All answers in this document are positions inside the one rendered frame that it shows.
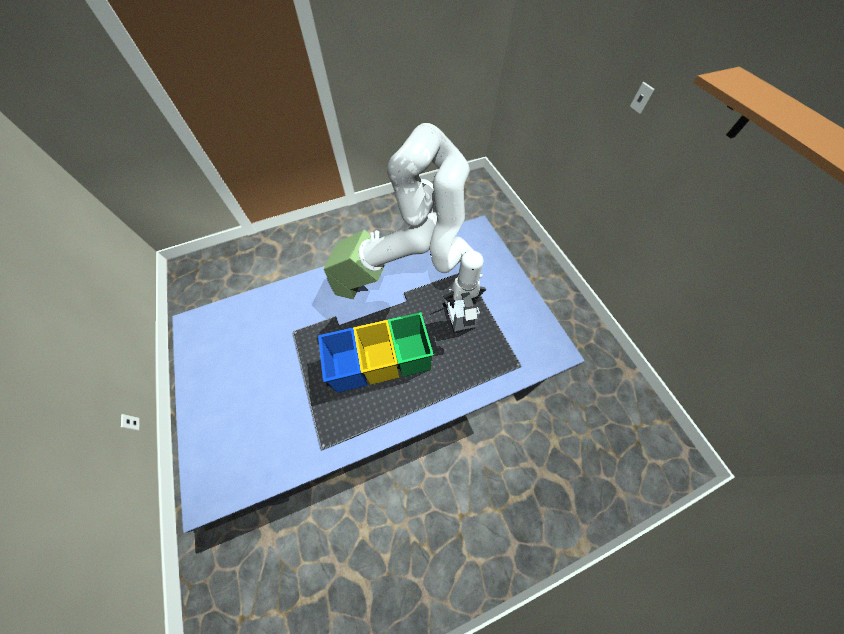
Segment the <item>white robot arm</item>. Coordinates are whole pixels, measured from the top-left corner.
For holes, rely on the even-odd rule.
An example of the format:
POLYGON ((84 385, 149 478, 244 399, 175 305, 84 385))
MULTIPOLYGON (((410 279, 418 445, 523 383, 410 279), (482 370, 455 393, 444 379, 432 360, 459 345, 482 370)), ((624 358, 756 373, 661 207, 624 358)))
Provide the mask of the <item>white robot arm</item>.
POLYGON ((386 263, 430 250, 437 271, 448 273, 460 262, 459 285, 476 287, 483 277, 483 257, 455 237, 465 218, 464 184, 469 166, 463 155, 436 126, 423 123, 390 158, 387 171, 401 215, 410 228, 380 239, 379 231, 375 231, 376 241, 370 233, 371 239, 359 247, 362 264, 377 271, 386 263), (419 177, 431 162, 439 168, 433 184, 419 177))

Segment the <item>blue open-top bin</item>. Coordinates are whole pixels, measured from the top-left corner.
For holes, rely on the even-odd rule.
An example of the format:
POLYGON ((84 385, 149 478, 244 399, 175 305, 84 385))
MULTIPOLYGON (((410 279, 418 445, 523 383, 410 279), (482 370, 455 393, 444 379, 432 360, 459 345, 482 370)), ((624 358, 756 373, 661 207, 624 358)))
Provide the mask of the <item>blue open-top bin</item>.
POLYGON ((319 344, 324 382, 328 381, 337 393, 367 386, 353 328, 319 335, 319 344))

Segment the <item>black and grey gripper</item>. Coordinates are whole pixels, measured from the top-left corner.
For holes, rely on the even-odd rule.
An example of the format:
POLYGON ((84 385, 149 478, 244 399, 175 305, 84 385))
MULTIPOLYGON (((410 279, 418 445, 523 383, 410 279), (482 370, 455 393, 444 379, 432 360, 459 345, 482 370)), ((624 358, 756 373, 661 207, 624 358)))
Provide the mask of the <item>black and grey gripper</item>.
POLYGON ((458 278, 456 278, 453 285, 452 285, 451 292, 445 294, 444 299, 449 302, 450 306, 452 306, 452 309, 453 309, 454 305, 455 305, 455 303, 454 303, 455 301, 463 300, 462 295, 461 295, 462 293, 470 292, 473 304, 476 304, 477 298, 479 298, 479 296, 482 295, 483 292, 485 292, 485 291, 486 291, 486 288, 480 286, 480 281, 478 281, 478 284, 477 284, 476 287, 474 287, 472 289, 465 289, 465 288, 463 288, 459 285, 458 278))

